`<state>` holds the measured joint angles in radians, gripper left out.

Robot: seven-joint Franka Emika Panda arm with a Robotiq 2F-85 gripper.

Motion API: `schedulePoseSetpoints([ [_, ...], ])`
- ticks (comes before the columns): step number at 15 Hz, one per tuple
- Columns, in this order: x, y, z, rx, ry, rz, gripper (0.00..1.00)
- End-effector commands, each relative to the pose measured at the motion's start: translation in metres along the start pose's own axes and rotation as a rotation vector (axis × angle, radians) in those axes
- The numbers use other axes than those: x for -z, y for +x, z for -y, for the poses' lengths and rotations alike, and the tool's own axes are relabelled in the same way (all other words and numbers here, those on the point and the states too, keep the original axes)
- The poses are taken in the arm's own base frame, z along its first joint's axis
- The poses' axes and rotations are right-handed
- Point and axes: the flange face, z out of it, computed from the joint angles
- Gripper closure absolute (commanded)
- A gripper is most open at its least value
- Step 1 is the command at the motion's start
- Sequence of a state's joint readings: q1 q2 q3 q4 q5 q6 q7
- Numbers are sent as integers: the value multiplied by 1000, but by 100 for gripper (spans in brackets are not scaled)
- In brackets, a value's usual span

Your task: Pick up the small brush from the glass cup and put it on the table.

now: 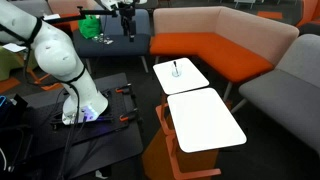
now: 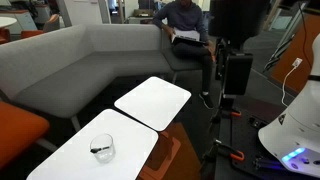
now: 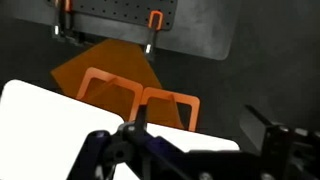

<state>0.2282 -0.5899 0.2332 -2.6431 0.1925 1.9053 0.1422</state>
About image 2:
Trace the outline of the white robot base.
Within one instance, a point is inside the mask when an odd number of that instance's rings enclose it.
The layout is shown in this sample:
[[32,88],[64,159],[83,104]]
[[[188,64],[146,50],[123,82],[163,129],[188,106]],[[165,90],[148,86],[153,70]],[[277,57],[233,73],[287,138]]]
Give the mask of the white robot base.
[[320,177],[320,35],[312,44],[313,66],[292,103],[258,131],[263,147],[289,171]]

